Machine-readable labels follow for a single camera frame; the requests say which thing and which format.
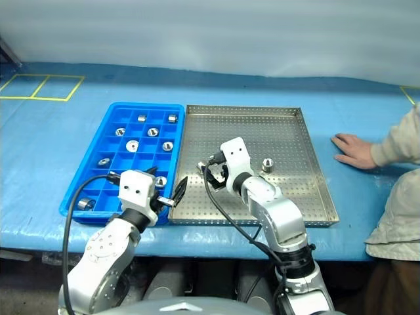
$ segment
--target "yellow tape line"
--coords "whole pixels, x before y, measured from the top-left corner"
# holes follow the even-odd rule
[[[408,98],[411,104],[415,105],[414,99],[407,93],[406,89],[420,89],[420,87],[400,87],[401,91],[404,93],[404,95]]]
[[[49,75],[47,75],[46,77],[45,77],[45,79],[41,82],[41,84],[40,85],[38,85],[38,87],[34,90],[34,92],[32,93],[32,95],[30,96],[31,98],[33,98],[37,93],[38,93],[38,91],[44,86],[44,84],[47,82],[47,80],[50,78],[50,76]]]
[[[73,94],[76,92],[76,90],[79,88],[80,84],[82,84],[85,77],[81,77],[79,82],[76,84],[76,86],[70,91],[70,94],[66,97],[66,102],[73,96]]]
[[[3,100],[52,100],[55,102],[67,102],[73,94],[76,92],[76,90],[80,87],[80,84],[85,80],[84,75],[60,75],[60,74],[15,74],[8,80],[2,87],[0,87],[0,92],[3,90],[7,85],[9,85],[10,82],[12,82],[16,77],[45,77],[44,80],[37,86],[37,88],[34,90],[34,92],[31,94],[31,96],[0,96],[0,99]],[[57,97],[38,97],[36,94],[41,90],[41,88],[46,84],[48,79],[50,77],[74,77],[78,78],[79,81],[75,85],[75,87],[70,91],[69,95],[65,98],[57,98]]]

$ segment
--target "blue table surface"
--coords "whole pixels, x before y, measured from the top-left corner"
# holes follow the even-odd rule
[[[393,165],[364,172],[333,159],[338,149],[330,137],[335,133],[353,133],[377,142],[410,110],[410,102],[396,85],[347,78],[267,78],[95,64],[31,63],[25,64],[23,72],[86,78],[68,102],[0,100],[1,247],[61,250],[64,217],[58,206],[113,102],[301,107],[340,217],[340,222],[329,228],[308,229],[310,241],[317,247],[316,259],[368,259],[364,240],[383,213],[392,185],[410,169],[409,165]],[[2,65],[1,84],[13,74],[10,67]],[[59,97],[67,86],[68,80],[56,78],[45,85],[42,95]],[[13,93],[32,91],[21,81],[8,89],[9,93],[13,89]],[[83,252],[97,228],[74,222],[70,251]],[[256,227],[245,229],[253,233]],[[265,242],[263,234],[259,239]],[[149,228],[136,253],[264,258],[229,226]]]

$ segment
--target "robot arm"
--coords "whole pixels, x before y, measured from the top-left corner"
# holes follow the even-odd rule
[[[177,201],[182,196],[181,190]],[[69,296],[76,314],[97,313],[115,304],[121,273],[135,255],[140,234],[158,220],[156,208],[176,205],[174,200],[158,196],[153,175],[132,170],[121,174],[118,198],[122,214],[89,239],[80,262],[68,274]],[[58,305],[59,314],[67,314],[63,287]]]
[[[227,191],[240,197],[249,212],[262,225],[269,247],[283,261],[285,274],[276,269],[279,281],[286,277],[285,292],[280,306],[286,314],[312,314],[333,310],[320,268],[312,258],[305,223],[299,208],[283,196],[278,186],[255,176],[242,138],[220,146],[209,164],[225,163]]]

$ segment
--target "white wall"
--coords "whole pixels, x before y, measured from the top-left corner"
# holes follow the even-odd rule
[[[419,0],[0,0],[23,61],[420,86]]]

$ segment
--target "stainless steel tray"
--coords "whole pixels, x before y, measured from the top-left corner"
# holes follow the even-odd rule
[[[316,158],[300,108],[229,106],[187,107],[178,180],[188,176],[182,201],[169,214],[175,224],[226,224],[205,192],[196,165],[232,138],[242,137],[256,173],[277,184],[303,213],[307,226],[329,226],[339,221]],[[263,173],[264,158],[274,160],[274,170]],[[212,172],[221,180],[220,169]],[[256,224],[239,198],[226,190],[215,194],[239,224]]]

